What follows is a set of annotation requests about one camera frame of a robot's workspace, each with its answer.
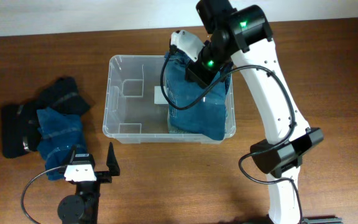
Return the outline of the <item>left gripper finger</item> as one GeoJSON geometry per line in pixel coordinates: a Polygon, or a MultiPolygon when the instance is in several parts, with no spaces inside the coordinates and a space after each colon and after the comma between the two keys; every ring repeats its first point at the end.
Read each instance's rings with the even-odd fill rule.
{"type": "Polygon", "coordinates": [[[117,159],[116,159],[116,156],[114,153],[114,146],[113,146],[112,142],[109,143],[108,155],[106,158],[106,165],[109,169],[109,173],[111,176],[120,176],[121,169],[117,162],[117,159]]]}
{"type": "Polygon", "coordinates": [[[76,145],[73,145],[71,147],[71,149],[69,150],[69,152],[67,153],[67,156],[64,158],[64,160],[62,161],[62,165],[63,166],[67,166],[67,165],[70,165],[73,160],[74,160],[74,157],[76,155],[76,150],[77,150],[77,146],[76,145]]]}

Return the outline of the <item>light grey jeans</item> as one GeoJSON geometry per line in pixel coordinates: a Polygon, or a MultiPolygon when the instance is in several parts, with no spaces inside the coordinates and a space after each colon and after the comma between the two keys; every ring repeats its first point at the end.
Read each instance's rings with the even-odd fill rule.
{"type": "Polygon", "coordinates": [[[227,113],[220,115],[202,115],[185,113],[168,117],[168,131],[172,134],[203,134],[211,138],[220,138],[232,134],[236,130],[235,122],[227,113]]]}

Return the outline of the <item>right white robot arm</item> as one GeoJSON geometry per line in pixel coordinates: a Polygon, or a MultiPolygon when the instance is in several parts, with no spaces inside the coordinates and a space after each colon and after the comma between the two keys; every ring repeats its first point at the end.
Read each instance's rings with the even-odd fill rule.
{"type": "Polygon", "coordinates": [[[196,10],[211,40],[185,50],[191,58],[186,79],[210,89],[216,73],[233,62],[249,87],[262,118],[265,139],[250,153],[266,175],[272,223],[302,223],[298,175],[306,152],[324,139],[297,108],[281,71],[273,32],[256,5],[237,10],[229,1],[199,1],[196,10]]]}

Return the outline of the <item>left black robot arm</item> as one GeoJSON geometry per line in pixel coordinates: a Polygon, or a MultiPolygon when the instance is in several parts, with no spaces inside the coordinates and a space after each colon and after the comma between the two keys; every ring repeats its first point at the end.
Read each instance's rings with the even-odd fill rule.
{"type": "Polygon", "coordinates": [[[57,213],[63,224],[97,223],[100,186],[110,184],[112,178],[119,176],[121,170],[117,163],[113,144],[109,144],[106,165],[108,170],[95,171],[92,154],[79,154],[72,146],[63,160],[64,168],[59,170],[65,181],[76,186],[76,192],[61,200],[57,213]]]}

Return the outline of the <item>dark blue jeans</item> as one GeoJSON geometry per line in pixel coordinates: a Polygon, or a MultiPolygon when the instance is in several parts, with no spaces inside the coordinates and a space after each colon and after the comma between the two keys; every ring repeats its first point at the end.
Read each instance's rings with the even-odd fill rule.
{"type": "MultiPolygon", "coordinates": [[[[194,102],[204,89],[195,82],[185,80],[185,68],[190,58],[183,52],[170,56],[164,70],[165,93],[169,100],[178,107],[185,107],[194,102]]],[[[226,133],[226,95],[231,76],[219,82],[197,104],[186,110],[169,107],[170,125],[174,131],[203,134],[212,140],[222,141],[226,133]]]]}

